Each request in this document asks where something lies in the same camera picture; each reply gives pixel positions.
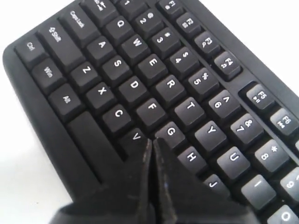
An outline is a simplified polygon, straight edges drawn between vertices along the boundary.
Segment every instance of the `key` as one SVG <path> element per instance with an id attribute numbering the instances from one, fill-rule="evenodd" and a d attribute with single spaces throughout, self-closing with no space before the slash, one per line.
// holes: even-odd
<path id="1" fill-rule="evenodd" d="M 208 31 L 205 31 L 196 37 L 194 42 L 197 45 L 200 53 L 202 53 L 206 58 L 211 58 L 221 51 L 220 44 Z"/>
<path id="2" fill-rule="evenodd" d="M 99 83 L 86 94 L 87 104 L 95 115 L 99 115 L 114 104 L 117 100 L 105 83 Z"/>
<path id="3" fill-rule="evenodd" d="M 152 91 L 165 108 L 169 108 L 186 95 L 186 90 L 174 75 L 162 80 Z"/>
<path id="4" fill-rule="evenodd" d="M 80 114 L 84 105 L 69 84 L 64 84 L 49 95 L 49 101 L 63 122 Z"/>
<path id="5" fill-rule="evenodd" d="M 237 147 L 232 147 L 225 154 L 217 159 L 217 165 L 225 178 L 234 182 L 245 174 L 249 168 L 250 163 Z"/>
<path id="6" fill-rule="evenodd" d="M 86 52 L 96 67 L 101 66 L 116 55 L 116 51 L 111 43 L 104 36 L 100 36 L 89 44 L 86 48 Z"/>
<path id="7" fill-rule="evenodd" d="M 157 131 L 155 137 L 164 139 L 168 147 L 173 151 L 180 148 L 186 142 L 185 135 L 174 122 L 168 123 Z"/>
<path id="8" fill-rule="evenodd" d="M 119 15 L 109 0 L 83 0 L 81 5 L 99 28 L 102 28 Z"/>
<path id="9" fill-rule="evenodd" d="M 275 190 L 262 175 L 256 175 L 241 188 L 242 200 L 248 202 L 255 210 L 263 209 L 275 197 Z"/>
<path id="10" fill-rule="evenodd" d="M 268 111 L 275 101 L 268 91 L 260 84 L 255 85 L 246 93 L 247 99 L 260 112 Z"/>
<path id="11" fill-rule="evenodd" d="M 69 78 L 78 93 L 88 91 L 102 80 L 89 62 L 85 62 L 73 70 Z"/>
<path id="12" fill-rule="evenodd" d="M 290 203 L 299 202 L 299 167 L 293 169 L 280 181 L 279 191 Z"/>
<path id="13" fill-rule="evenodd" d="M 150 94 L 143 83 L 136 76 L 131 77 L 128 81 L 118 88 L 121 98 L 125 104 L 132 108 L 144 101 Z"/>
<path id="14" fill-rule="evenodd" d="M 196 151 L 194 147 L 187 148 L 178 159 L 193 174 L 199 175 L 207 169 L 206 161 Z"/>
<path id="15" fill-rule="evenodd" d="M 60 21 L 81 48 L 100 35 L 97 27 L 78 5 L 69 7 Z"/>
<path id="16" fill-rule="evenodd" d="M 178 0 L 161 0 L 157 7 L 170 20 L 174 20 L 184 13 L 184 8 Z"/>
<path id="17" fill-rule="evenodd" d="M 223 131 L 213 121 L 206 123 L 195 134 L 196 144 L 204 150 L 204 155 L 211 155 L 227 142 L 227 137 Z"/>
<path id="18" fill-rule="evenodd" d="M 133 124 L 130 115 L 120 104 L 105 113 L 102 120 L 113 136 L 122 133 Z"/>
<path id="19" fill-rule="evenodd" d="M 65 72 L 84 62 L 83 54 L 58 21 L 47 23 L 38 34 Z"/>
<path id="20" fill-rule="evenodd" d="M 176 25 L 182 34 L 189 39 L 201 32 L 199 20 L 191 13 L 185 13 L 180 16 Z"/>
<path id="21" fill-rule="evenodd" d="M 157 128 L 167 118 L 165 111 L 154 98 L 141 105 L 136 110 L 136 114 L 149 132 Z"/>
<path id="22" fill-rule="evenodd" d="M 196 56 L 187 48 L 183 47 L 167 61 L 169 71 L 179 80 L 184 79 L 199 68 L 199 61 Z"/>
<path id="23" fill-rule="evenodd" d="M 206 68 L 203 68 L 185 81 L 187 90 L 199 102 L 219 88 L 219 82 Z"/>
<path id="24" fill-rule="evenodd" d="M 219 55 L 214 60 L 214 63 L 216 68 L 219 70 L 220 75 L 226 81 L 232 80 L 242 71 L 240 63 L 237 61 L 235 56 L 228 52 L 223 52 Z"/>
<path id="25" fill-rule="evenodd" d="M 164 60 L 181 47 L 181 41 L 170 28 L 165 28 L 150 38 L 149 45 Z"/>
<path id="26" fill-rule="evenodd" d="M 124 164 L 90 113 L 84 112 L 67 128 L 97 178 L 104 183 L 114 181 Z"/>
<path id="27" fill-rule="evenodd" d="M 35 35 L 19 43 L 15 50 L 29 70 L 48 56 Z"/>
<path id="28" fill-rule="evenodd" d="M 33 68 L 32 77 L 46 95 L 49 95 L 66 81 L 60 70 L 49 58 Z"/>
<path id="29" fill-rule="evenodd" d="M 298 121 L 284 108 L 273 114 L 270 121 L 280 133 L 286 136 L 294 133 L 299 127 Z"/>
<path id="30" fill-rule="evenodd" d="M 267 224 L 299 224 L 299 218 L 289 206 L 283 205 L 267 220 Z"/>
<path id="31" fill-rule="evenodd" d="M 168 70 L 157 55 L 151 55 L 136 66 L 135 74 L 147 86 L 152 86 L 165 77 L 168 74 Z"/>
<path id="32" fill-rule="evenodd" d="M 184 132 L 188 132 L 206 118 L 205 111 L 192 97 L 177 106 L 173 115 L 176 123 Z"/>
<path id="33" fill-rule="evenodd" d="M 269 176 L 277 172 L 290 159 L 284 149 L 273 139 L 260 147 L 254 156 L 256 166 Z"/>
<path id="34" fill-rule="evenodd" d="M 140 0 L 121 0 L 117 4 L 117 8 L 127 20 L 131 21 L 147 10 L 148 6 Z"/>
<path id="35" fill-rule="evenodd" d="M 103 33 L 114 46 L 118 46 L 135 34 L 133 28 L 123 16 L 119 16 L 107 24 L 103 29 Z"/>
<path id="36" fill-rule="evenodd" d="M 119 55 L 115 56 L 101 68 L 101 74 L 111 87 L 116 87 L 132 75 L 127 63 Z"/>
<path id="37" fill-rule="evenodd" d="M 215 118 L 222 122 L 230 119 L 241 109 L 239 102 L 227 90 L 223 90 L 208 104 Z"/>
<path id="38" fill-rule="evenodd" d="M 209 176 L 203 183 L 215 193 L 222 195 L 225 198 L 230 197 L 228 188 L 216 174 L 212 174 L 211 176 Z"/>
<path id="39" fill-rule="evenodd" d="M 240 148 L 248 148 L 264 133 L 262 126 L 249 113 L 233 123 L 230 130 L 232 131 L 232 139 Z"/>
<path id="40" fill-rule="evenodd" d="M 153 9 L 149 9 L 133 21 L 133 27 L 146 40 L 163 29 L 164 23 Z"/>
<path id="41" fill-rule="evenodd" d="M 132 155 L 138 150 L 143 150 L 148 144 L 148 138 L 142 133 L 139 128 L 134 128 L 123 136 L 118 144 L 124 150 L 127 156 Z"/>
<path id="42" fill-rule="evenodd" d="M 120 54 L 130 66 L 134 66 L 150 55 L 150 49 L 146 42 L 134 35 L 119 47 Z"/>

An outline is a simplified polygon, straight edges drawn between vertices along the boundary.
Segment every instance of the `keyboard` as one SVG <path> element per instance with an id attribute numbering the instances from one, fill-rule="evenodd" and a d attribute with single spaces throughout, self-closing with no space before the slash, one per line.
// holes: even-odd
<path id="1" fill-rule="evenodd" d="M 76 0 L 3 63 L 73 200 L 160 137 L 262 223 L 299 224 L 299 99 L 197 0 Z"/>

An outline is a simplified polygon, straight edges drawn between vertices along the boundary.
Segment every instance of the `white background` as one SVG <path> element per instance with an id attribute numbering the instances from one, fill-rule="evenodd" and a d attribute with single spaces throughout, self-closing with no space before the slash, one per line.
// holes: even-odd
<path id="1" fill-rule="evenodd" d="M 71 0 L 4 0 L 0 52 Z M 202 2 L 297 95 L 299 13 L 295 0 Z M 48 223 L 71 202 L 0 66 L 0 223 Z"/>

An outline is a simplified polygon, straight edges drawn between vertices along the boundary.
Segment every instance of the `shift key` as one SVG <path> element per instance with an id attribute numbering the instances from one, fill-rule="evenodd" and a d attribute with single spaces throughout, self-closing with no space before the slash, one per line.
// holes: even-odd
<path id="1" fill-rule="evenodd" d="M 46 24 L 38 34 L 65 72 L 84 62 L 85 57 L 58 21 Z"/>

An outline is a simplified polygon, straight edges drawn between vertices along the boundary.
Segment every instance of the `black keyboard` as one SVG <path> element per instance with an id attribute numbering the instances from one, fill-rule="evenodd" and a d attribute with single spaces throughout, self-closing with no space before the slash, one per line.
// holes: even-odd
<path id="1" fill-rule="evenodd" d="M 262 223 L 299 224 L 299 99 L 197 0 L 76 0 L 3 61 L 73 200 L 161 137 Z"/>

